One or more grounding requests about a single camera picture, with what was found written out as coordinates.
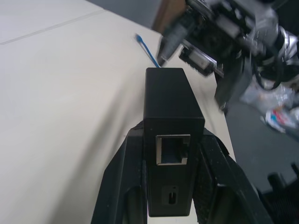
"plastic bag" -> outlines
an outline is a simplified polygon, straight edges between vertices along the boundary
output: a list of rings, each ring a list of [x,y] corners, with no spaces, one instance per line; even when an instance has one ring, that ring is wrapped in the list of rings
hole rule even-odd
[[[263,80],[266,88],[273,86],[273,82]],[[246,89],[240,100],[258,109],[262,114],[270,109],[284,105],[292,105],[295,92],[293,89],[283,86],[282,84],[274,90],[263,90],[253,77],[251,84]]]
[[[299,93],[295,94],[292,107],[290,108],[290,115],[299,123]]]

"white table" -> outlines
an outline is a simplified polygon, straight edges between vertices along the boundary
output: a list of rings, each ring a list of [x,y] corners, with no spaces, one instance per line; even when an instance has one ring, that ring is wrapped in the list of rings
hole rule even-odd
[[[160,34],[83,0],[0,0],[0,223],[90,223],[103,172],[142,120],[144,78]],[[178,58],[234,158],[216,82]],[[196,223],[189,217],[150,224]]]

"robotic arm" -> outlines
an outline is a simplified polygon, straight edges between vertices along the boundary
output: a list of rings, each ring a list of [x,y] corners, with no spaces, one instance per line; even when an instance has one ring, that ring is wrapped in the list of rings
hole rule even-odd
[[[299,167],[294,182],[272,174],[273,191],[260,192],[204,123],[182,69],[148,68],[143,121],[107,166],[91,223],[188,216],[193,199],[199,224],[298,224]]]
[[[180,58],[199,73],[223,79],[215,94],[221,109],[246,90],[252,75],[274,81],[299,73],[297,37],[278,25],[270,4],[257,0],[186,0],[186,11],[165,30],[157,60],[162,66],[180,44]]]

